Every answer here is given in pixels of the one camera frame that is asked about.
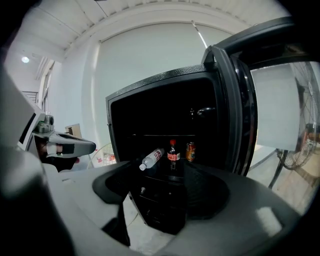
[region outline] bottle cap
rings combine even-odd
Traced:
[[[142,163],[140,164],[139,168],[141,171],[144,171],[147,168],[147,166],[144,163]]]

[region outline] pedestal fan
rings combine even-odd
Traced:
[[[277,149],[278,166],[269,188],[272,189],[281,170],[296,170],[306,164],[320,142],[320,92],[310,62],[291,64],[298,90],[300,106],[299,136],[294,151]]]

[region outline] clear water bottle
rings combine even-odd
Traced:
[[[142,164],[140,164],[140,170],[144,171],[145,169],[149,169],[155,165],[156,162],[164,155],[165,150],[163,148],[157,148],[150,154],[148,154],[143,160]]]

